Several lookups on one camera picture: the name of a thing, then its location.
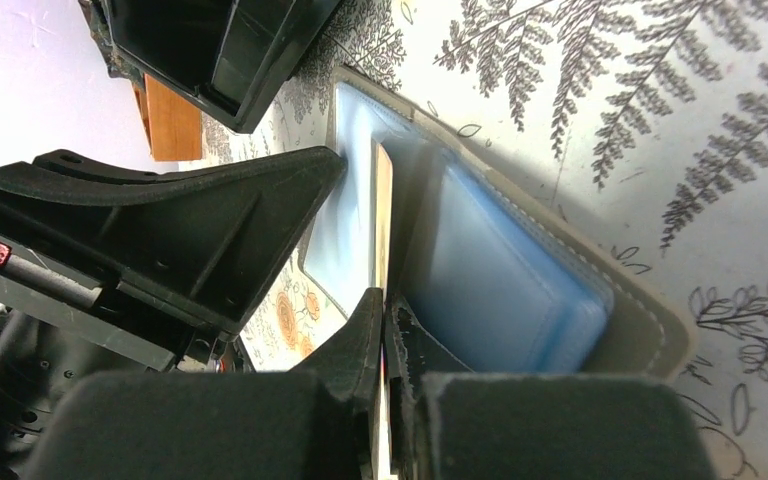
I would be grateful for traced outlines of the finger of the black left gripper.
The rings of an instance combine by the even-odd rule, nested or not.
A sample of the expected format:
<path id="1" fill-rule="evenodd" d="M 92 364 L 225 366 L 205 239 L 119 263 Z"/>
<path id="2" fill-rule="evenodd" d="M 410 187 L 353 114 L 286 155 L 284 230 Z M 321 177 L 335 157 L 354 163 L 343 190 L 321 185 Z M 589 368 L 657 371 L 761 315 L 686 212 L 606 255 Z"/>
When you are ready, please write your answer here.
<path id="1" fill-rule="evenodd" d="M 234 337 L 346 169 L 323 146 L 165 174 L 56 150 L 0 167 L 0 243 Z"/>

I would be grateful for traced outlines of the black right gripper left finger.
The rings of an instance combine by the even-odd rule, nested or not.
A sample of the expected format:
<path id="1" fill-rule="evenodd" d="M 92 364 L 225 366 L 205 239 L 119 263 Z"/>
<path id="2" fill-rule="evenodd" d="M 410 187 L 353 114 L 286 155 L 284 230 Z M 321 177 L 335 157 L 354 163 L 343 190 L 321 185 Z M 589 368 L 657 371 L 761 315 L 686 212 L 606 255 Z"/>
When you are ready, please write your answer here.
<path id="1" fill-rule="evenodd" d="M 284 372 L 99 373 L 59 405 L 28 479 L 360 479 L 383 293 Z"/>

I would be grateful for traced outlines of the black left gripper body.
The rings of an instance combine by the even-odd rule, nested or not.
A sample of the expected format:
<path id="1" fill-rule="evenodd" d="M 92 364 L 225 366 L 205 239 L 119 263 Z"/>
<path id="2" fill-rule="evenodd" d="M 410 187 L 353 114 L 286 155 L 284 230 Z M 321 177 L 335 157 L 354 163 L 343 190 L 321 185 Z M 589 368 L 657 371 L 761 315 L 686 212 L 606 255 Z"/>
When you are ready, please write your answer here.
<path id="1" fill-rule="evenodd" d="M 240 339 L 118 289 L 0 269 L 0 479 L 18 479 L 62 398 L 101 372 L 248 372 Z"/>

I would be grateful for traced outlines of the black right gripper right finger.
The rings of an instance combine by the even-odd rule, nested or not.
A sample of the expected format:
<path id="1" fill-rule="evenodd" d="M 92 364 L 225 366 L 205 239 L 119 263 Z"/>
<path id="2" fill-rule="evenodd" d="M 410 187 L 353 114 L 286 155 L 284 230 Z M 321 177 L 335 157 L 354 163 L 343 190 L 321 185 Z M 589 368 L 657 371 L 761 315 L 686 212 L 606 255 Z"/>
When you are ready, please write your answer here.
<path id="1" fill-rule="evenodd" d="M 392 296 L 383 318 L 402 479 L 712 479 L 667 385 L 616 375 L 476 373 Z"/>

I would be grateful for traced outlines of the black plastic card tray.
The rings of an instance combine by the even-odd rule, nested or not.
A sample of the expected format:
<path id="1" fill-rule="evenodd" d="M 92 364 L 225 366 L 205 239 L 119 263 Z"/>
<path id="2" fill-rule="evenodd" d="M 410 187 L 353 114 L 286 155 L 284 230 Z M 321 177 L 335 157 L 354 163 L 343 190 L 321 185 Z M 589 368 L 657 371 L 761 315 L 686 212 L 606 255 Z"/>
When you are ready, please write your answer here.
<path id="1" fill-rule="evenodd" d="M 111 77 L 150 77 L 250 134 L 336 13 L 337 1 L 82 1 Z"/>

